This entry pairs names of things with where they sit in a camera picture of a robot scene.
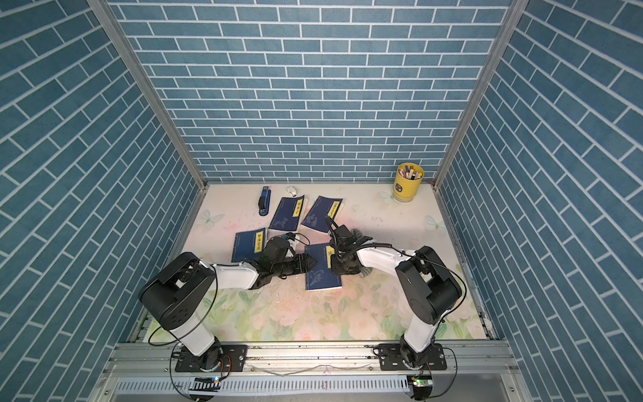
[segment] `brick wall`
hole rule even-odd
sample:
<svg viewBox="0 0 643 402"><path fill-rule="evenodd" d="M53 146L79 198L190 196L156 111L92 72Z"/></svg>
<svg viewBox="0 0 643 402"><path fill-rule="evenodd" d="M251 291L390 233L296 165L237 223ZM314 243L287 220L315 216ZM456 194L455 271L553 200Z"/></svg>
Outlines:
<svg viewBox="0 0 643 402"><path fill-rule="evenodd" d="M0 10L0 401L74 401L196 188L84 0Z"/></svg>
<svg viewBox="0 0 643 402"><path fill-rule="evenodd" d="M442 189L534 400L643 400L642 21L531 0Z"/></svg>
<svg viewBox="0 0 643 402"><path fill-rule="evenodd" d="M209 181L432 178L509 4L169 2L110 4Z"/></svg>

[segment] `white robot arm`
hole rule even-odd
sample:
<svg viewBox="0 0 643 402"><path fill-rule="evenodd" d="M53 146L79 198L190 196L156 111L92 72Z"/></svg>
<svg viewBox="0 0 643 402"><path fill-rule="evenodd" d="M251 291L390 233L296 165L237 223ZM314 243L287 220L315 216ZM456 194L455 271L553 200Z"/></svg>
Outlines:
<svg viewBox="0 0 643 402"><path fill-rule="evenodd" d="M426 363L426 351L435 340L440 321L462 296L460 286L433 249L424 246L415 251L400 251L391 244L357 238L346 226L337 227L329 220L331 270L336 275L359 273L364 267L396 275L403 287L413 317L401 338L401 354L409 367ZM262 256L238 264L207 265L186 252L141 289L139 300L161 326L180 339L194 355L201 356L216 342L215 336L195 313L210 290L258 289L273 276L286 277L308 272L315 261L306 254L286 257L292 250L284 238L271 239ZM421 273L429 274L425 281Z"/></svg>

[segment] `blue book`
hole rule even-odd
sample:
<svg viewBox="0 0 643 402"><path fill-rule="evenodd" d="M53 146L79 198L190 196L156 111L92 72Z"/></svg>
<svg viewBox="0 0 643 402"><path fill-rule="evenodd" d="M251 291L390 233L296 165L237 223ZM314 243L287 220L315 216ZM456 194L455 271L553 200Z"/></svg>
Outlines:
<svg viewBox="0 0 643 402"><path fill-rule="evenodd" d="M269 229L296 232L299 227L299 217L302 214L304 196L297 198L283 197L275 210L275 216L270 222Z"/></svg>
<svg viewBox="0 0 643 402"><path fill-rule="evenodd" d="M235 244L232 248L232 262L259 258L261 252L264 251L266 237L266 228L237 233L235 235Z"/></svg>
<svg viewBox="0 0 643 402"><path fill-rule="evenodd" d="M331 255L335 252L328 243L312 244L305 252L317 261L315 267L306 273L306 290L341 288L341 277L331 271Z"/></svg>
<svg viewBox="0 0 643 402"><path fill-rule="evenodd" d="M342 201L342 198L317 197L315 204L312 205L311 210L308 211L308 214L303 219L302 225L317 232L328 234L330 229L326 224L325 216L328 215L335 219L340 211Z"/></svg>

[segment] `table surface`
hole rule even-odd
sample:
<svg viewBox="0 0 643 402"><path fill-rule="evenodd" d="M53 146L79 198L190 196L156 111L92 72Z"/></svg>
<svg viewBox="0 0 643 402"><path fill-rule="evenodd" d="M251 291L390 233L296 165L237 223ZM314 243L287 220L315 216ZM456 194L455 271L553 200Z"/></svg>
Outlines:
<svg viewBox="0 0 643 402"><path fill-rule="evenodd" d="M269 213L262 217L257 207L262 185L210 186L183 251L191 251L206 262L230 261L235 234L268 227L281 197L289 196L287 187L270 185ZM398 248L431 246L447 267L462 271L430 185L421 185L410 203L394 201L391 184L294 187L298 196L307 198L300 221L318 196L343 198L343 208L336 218L339 225L358 228L364 235ZM299 231L313 244L329 241L328 235L304 226ZM296 251L303 252L303 246ZM230 342L399 339L412 312L397 277L374 270L365 278L352 275L341 280L341 289L324 291L306 291L305 275L273 278L269 285L254 291L220 290L204 324L219 339ZM213 291L206 296L200 311L205 311L213 296ZM150 325L147 336L157 326L156 322ZM447 316L437 338L485 338L470 296ZM159 331L153 340L171 339Z"/></svg>

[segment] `pen holder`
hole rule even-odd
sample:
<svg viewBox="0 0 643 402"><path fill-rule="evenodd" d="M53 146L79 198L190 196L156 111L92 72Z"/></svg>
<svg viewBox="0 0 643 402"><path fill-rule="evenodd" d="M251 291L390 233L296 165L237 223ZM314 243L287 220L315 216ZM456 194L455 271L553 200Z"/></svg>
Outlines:
<svg viewBox="0 0 643 402"><path fill-rule="evenodd" d="M407 179L400 174L401 171L406 171L406 167L413 169L414 172L420 172L422 177L420 179L411 180ZM424 170L416 165L415 163L403 163L398 166L397 172L395 173L395 183L393 184L393 199L396 199L402 203L407 203L415 197L417 189L422 183L424 178Z"/></svg>

